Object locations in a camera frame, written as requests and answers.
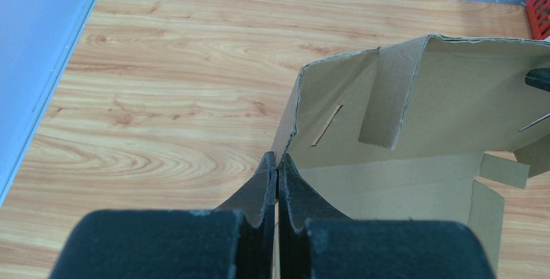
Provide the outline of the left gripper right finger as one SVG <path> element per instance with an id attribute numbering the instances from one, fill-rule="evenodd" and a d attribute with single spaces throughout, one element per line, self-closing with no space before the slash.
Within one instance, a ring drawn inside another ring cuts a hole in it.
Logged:
<path id="1" fill-rule="evenodd" d="M 480 241 L 453 221 L 354 220 L 285 154 L 278 166 L 282 278 L 493 278 Z"/>

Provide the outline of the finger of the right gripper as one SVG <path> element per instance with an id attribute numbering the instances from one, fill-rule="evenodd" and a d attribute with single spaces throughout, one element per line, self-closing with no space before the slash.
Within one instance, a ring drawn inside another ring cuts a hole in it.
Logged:
<path id="1" fill-rule="evenodd" d="M 550 69 L 545 67 L 528 71 L 525 76 L 525 83 L 533 88 L 550 92 Z"/>

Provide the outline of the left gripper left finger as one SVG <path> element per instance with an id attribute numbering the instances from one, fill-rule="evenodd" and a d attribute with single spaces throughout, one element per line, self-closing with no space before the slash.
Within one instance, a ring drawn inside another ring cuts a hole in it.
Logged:
<path id="1" fill-rule="evenodd" d="M 70 233 L 51 278 L 270 278 L 276 159 L 212 210 L 98 210 Z"/>

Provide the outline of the brown cardboard box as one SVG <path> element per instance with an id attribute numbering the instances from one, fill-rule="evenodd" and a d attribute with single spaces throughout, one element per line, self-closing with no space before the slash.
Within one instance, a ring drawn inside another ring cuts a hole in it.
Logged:
<path id="1" fill-rule="evenodd" d="M 430 34 L 298 73 L 272 144 L 354 219 L 467 225 L 497 268 L 504 198 L 549 170 L 549 94 L 525 83 L 549 43 Z"/>

